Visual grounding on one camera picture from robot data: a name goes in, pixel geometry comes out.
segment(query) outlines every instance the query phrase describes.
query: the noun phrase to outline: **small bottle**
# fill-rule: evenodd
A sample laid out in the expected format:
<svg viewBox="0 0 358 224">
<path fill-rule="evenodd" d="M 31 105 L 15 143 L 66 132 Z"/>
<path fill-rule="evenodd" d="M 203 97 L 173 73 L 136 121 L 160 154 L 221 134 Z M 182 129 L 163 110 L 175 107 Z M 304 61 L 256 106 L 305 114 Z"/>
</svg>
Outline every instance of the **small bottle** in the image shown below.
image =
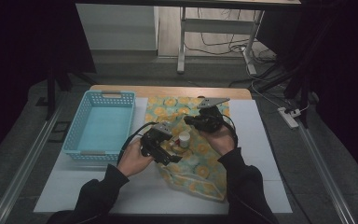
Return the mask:
<svg viewBox="0 0 358 224">
<path fill-rule="evenodd" d="M 179 133 L 179 146 L 188 147 L 189 144 L 190 144 L 190 133 L 188 132 Z"/>
</svg>

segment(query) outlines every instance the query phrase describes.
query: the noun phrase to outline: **white wall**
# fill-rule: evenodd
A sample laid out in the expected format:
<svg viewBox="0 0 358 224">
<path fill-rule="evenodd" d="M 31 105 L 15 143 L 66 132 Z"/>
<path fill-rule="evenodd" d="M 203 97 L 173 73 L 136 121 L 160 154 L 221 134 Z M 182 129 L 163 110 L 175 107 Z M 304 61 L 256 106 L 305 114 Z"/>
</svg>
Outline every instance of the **white wall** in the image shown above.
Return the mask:
<svg viewBox="0 0 358 224">
<path fill-rule="evenodd" d="M 76 4 L 90 49 L 157 50 L 158 8 Z"/>
</svg>

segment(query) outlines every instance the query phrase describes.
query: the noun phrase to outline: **patterned cloth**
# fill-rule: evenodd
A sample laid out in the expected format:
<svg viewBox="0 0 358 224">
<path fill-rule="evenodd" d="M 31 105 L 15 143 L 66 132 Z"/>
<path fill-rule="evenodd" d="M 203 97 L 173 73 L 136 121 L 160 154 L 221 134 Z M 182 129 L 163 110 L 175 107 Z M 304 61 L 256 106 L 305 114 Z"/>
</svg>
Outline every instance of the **patterned cloth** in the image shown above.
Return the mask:
<svg viewBox="0 0 358 224">
<path fill-rule="evenodd" d="M 167 121 L 171 124 L 173 138 L 162 147 L 171 155 L 183 157 L 178 163 L 167 166 L 158 163 L 161 176 L 169 184 L 196 195 L 223 201 L 226 197 L 226 170 L 217 160 L 220 157 L 205 138 L 193 127 L 186 125 L 185 115 L 199 114 L 197 105 L 200 98 L 156 96 L 147 102 L 145 122 Z M 228 102 L 217 106 L 220 112 L 229 117 Z M 189 147 L 181 148 L 174 143 L 182 131 L 190 133 Z"/>
</svg>

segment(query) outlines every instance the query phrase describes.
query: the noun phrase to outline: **black sleeve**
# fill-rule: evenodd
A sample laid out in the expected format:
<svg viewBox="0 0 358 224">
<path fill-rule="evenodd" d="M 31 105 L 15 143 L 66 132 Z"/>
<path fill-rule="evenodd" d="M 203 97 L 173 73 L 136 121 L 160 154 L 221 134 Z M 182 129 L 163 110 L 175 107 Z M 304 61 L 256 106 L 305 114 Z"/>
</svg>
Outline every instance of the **black sleeve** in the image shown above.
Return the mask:
<svg viewBox="0 0 358 224">
<path fill-rule="evenodd" d="M 74 211 L 54 214 L 48 224 L 103 223 L 116 202 L 120 188 L 129 182 L 115 166 L 108 164 L 104 179 L 92 179 L 80 190 Z"/>
<path fill-rule="evenodd" d="M 232 223 L 278 223 L 264 195 L 263 176 L 243 161 L 237 147 L 219 159 L 227 170 L 228 216 Z"/>
</svg>

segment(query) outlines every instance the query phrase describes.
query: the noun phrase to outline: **basket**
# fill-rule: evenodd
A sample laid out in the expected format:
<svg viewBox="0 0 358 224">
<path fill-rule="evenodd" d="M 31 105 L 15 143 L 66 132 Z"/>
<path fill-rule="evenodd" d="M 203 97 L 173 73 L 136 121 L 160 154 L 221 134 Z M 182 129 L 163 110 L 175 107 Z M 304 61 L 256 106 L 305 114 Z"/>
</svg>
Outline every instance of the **basket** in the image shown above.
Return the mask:
<svg viewBox="0 0 358 224">
<path fill-rule="evenodd" d="M 86 91 L 62 145 L 76 161 L 116 161 L 131 134 L 133 91 Z"/>
</svg>

